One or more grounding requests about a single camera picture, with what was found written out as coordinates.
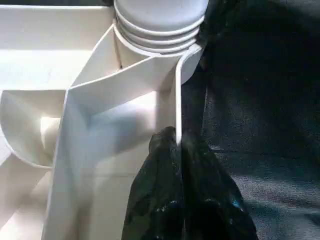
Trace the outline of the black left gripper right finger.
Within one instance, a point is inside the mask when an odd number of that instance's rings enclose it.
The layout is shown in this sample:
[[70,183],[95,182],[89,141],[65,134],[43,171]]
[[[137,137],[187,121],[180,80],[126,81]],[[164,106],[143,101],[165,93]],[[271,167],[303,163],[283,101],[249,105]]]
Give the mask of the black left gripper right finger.
[[237,184],[208,144],[185,132],[180,147],[188,239],[258,239]]

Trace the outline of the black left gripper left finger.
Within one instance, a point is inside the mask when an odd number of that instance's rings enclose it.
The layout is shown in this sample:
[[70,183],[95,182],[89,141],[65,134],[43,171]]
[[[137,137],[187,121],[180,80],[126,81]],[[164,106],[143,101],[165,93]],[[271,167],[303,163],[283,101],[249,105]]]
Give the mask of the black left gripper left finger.
[[130,187],[121,238],[180,240],[184,194],[175,127],[152,135],[148,155]]

